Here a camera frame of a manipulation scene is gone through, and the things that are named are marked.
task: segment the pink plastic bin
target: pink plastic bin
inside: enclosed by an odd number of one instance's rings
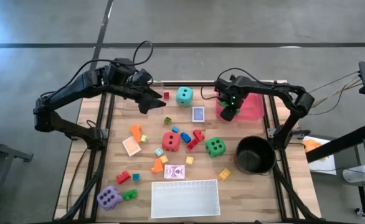
[[[216,117],[217,119],[224,120],[220,117],[220,112],[223,107],[219,104],[219,100],[216,100]],[[249,95],[242,103],[240,112],[233,120],[241,121],[257,121],[263,118],[263,97],[260,94],[249,93]]]

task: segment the red block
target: red block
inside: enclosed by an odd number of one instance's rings
[[[178,133],[166,132],[163,135],[162,149],[177,152],[179,144],[180,135]]]
[[[197,129],[194,130],[194,136],[198,141],[202,141],[205,138],[205,135],[202,134],[202,131]]]
[[[190,141],[187,145],[188,151],[191,151],[198,143],[199,143],[199,141],[196,138],[194,138],[192,141]]]
[[[130,174],[128,174],[128,172],[124,170],[120,175],[116,176],[116,182],[118,182],[118,184],[122,184],[130,179],[130,177]]]
[[[169,99],[169,92],[163,93],[163,99],[168,100]]]

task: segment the white plastic tray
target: white plastic tray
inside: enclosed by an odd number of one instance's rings
[[[220,215],[217,180],[152,182],[151,218]]]

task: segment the concrete floor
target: concrete floor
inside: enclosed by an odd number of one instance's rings
[[[95,43],[108,0],[0,1],[0,43]],[[365,42],[365,0],[167,1],[115,0],[104,42]],[[45,91],[66,83],[94,49],[0,49],[0,142],[34,153],[15,161],[0,199],[0,223],[52,218],[70,141],[33,128],[32,109]],[[100,58],[131,57],[133,49],[102,49]],[[286,79],[308,90],[358,70],[364,48],[156,49],[141,67],[158,80],[212,80],[230,67],[260,79]],[[328,96],[343,80],[322,91]],[[334,105],[326,102],[313,113]],[[75,121],[80,101],[59,110]],[[365,124],[365,97],[346,92],[328,114],[301,126],[338,137]],[[327,220],[365,223],[355,187],[315,182]]]

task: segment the purple dice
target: purple dice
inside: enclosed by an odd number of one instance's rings
[[[103,207],[106,211],[113,209],[117,204],[123,201],[120,193],[117,191],[116,187],[108,186],[104,188],[97,195],[98,204]]]

